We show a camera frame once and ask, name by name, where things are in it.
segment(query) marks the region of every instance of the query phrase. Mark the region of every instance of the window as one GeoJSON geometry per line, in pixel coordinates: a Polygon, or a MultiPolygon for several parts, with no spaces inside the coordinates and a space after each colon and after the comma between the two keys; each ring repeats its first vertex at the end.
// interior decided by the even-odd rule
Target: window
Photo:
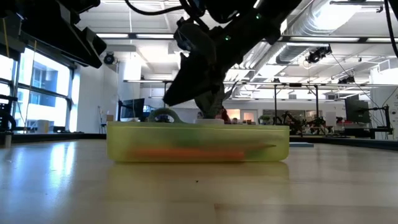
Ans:
{"type": "Polygon", "coordinates": [[[227,109],[226,113],[228,114],[229,118],[233,119],[236,118],[238,120],[241,119],[241,110],[239,109],[227,109]]]}
{"type": "Polygon", "coordinates": [[[14,60],[0,55],[0,78],[11,80],[13,71],[14,60]]]}
{"type": "Polygon", "coordinates": [[[50,125],[65,126],[67,117],[66,99],[18,89],[18,103],[15,119],[17,126],[37,127],[37,120],[47,120],[50,125]]]}
{"type": "Polygon", "coordinates": [[[17,126],[36,128],[38,120],[66,126],[70,75],[68,67],[30,49],[25,49],[19,62],[0,55],[0,94],[18,97],[13,104],[17,126]],[[11,85],[17,82],[11,93],[11,85]]]}
{"type": "Polygon", "coordinates": [[[19,83],[67,96],[70,70],[33,50],[26,49],[21,56],[19,83]]]}
{"type": "MultiPolygon", "coordinates": [[[[10,87],[6,84],[0,83],[0,94],[2,95],[10,95],[10,87]]],[[[8,103],[8,100],[0,99],[0,103],[8,103]]]]}

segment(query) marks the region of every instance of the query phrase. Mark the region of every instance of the desk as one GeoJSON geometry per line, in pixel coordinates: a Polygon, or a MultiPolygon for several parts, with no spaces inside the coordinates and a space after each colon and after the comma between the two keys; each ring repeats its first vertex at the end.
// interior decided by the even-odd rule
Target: desk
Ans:
{"type": "Polygon", "coordinates": [[[316,144],[283,162],[116,164],[105,140],[0,149],[0,223],[395,223],[398,153],[316,144]]]}

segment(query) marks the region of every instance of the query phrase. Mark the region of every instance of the light fixture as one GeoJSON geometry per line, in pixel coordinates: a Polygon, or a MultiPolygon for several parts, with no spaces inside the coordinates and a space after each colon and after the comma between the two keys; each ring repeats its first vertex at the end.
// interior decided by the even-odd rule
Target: light fixture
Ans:
{"type": "Polygon", "coordinates": [[[313,44],[313,43],[286,43],[293,47],[327,47],[329,44],[313,44]]]}
{"type": "Polygon", "coordinates": [[[330,45],[327,47],[319,47],[314,51],[310,51],[310,55],[305,58],[308,63],[318,63],[321,59],[325,58],[326,55],[331,54],[330,45]]]}
{"type": "Polygon", "coordinates": [[[235,82],[224,82],[224,84],[233,85],[233,84],[235,84],[235,82]]]}
{"type": "Polygon", "coordinates": [[[287,19],[285,19],[280,25],[280,33],[283,34],[287,29],[287,19]]]}
{"type": "Polygon", "coordinates": [[[168,39],[173,40],[173,34],[136,34],[138,39],[168,39]]]}
{"type": "Polygon", "coordinates": [[[130,83],[163,83],[162,80],[123,80],[124,82],[130,83]]]}
{"type": "Polygon", "coordinates": [[[254,100],[254,99],[252,99],[252,98],[230,98],[230,100],[245,100],[245,101],[248,101],[248,100],[254,100]]]}
{"type": "Polygon", "coordinates": [[[97,34],[101,38],[129,38],[129,34],[97,34]]]}
{"type": "Polygon", "coordinates": [[[355,83],[354,76],[348,76],[347,78],[339,79],[337,84],[350,84],[350,83],[355,83]]]}
{"type": "Polygon", "coordinates": [[[257,8],[261,0],[257,0],[256,3],[254,3],[253,8],[257,8]]]}
{"type": "MultiPolygon", "coordinates": [[[[130,3],[144,3],[144,4],[160,4],[160,3],[165,3],[166,5],[175,5],[175,6],[179,6],[180,3],[178,1],[159,1],[159,0],[141,0],[141,1],[129,1],[130,3]]],[[[101,3],[104,4],[126,4],[125,0],[101,0],[101,3]]]]}
{"type": "Polygon", "coordinates": [[[292,37],[291,41],[309,41],[309,42],[357,42],[359,38],[357,37],[292,37]]]}
{"type": "Polygon", "coordinates": [[[240,95],[240,96],[235,96],[235,97],[237,97],[237,98],[243,98],[243,99],[251,99],[251,96],[243,96],[243,95],[240,95]]]}
{"type": "Polygon", "coordinates": [[[391,42],[391,38],[389,37],[383,37],[383,38],[368,38],[366,42],[391,42]]]}

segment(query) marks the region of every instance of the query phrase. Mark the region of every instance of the yellow translucent container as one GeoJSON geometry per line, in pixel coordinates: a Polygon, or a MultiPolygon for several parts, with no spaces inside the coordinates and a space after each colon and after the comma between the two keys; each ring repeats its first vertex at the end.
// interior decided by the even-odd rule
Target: yellow translucent container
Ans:
{"type": "Polygon", "coordinates": [[[289,127],[108,122],[118,162],[270,162],[289,155],[289,127]]]}

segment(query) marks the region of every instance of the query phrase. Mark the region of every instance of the computer screen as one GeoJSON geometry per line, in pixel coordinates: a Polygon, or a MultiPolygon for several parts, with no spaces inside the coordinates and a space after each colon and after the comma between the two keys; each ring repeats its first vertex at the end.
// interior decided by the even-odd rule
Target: computer screen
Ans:
{"type": "Polygon", "coordinates": [[[358,123],[371,122],[369,111],[363,111],[363,109],[369,108],[368,102],[347,98],[345,99],[345,104],[347,121],[358,123]]]}
{"type": "Polygon", "coordinates": [[[122,118],[141,118],[144,114],[144,100],[145,99],[135,99],[135,100],[124,100],[123,105],[134,108],[122,107],[122,118]]]}

